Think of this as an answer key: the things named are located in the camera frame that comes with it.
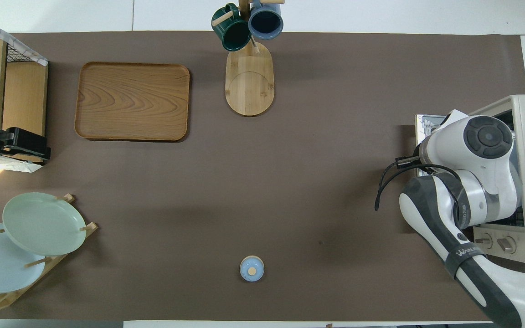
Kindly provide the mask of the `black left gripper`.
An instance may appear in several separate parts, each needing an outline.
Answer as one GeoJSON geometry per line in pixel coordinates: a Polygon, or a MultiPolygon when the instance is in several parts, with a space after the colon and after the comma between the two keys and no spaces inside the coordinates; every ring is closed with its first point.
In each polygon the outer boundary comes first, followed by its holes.
{"type": "Polygon", "coordinates": [[[46,145],[46,137],[21,128],[0,130],[0,156],[28,155],[48,161],[51,148],[46,145]]]}

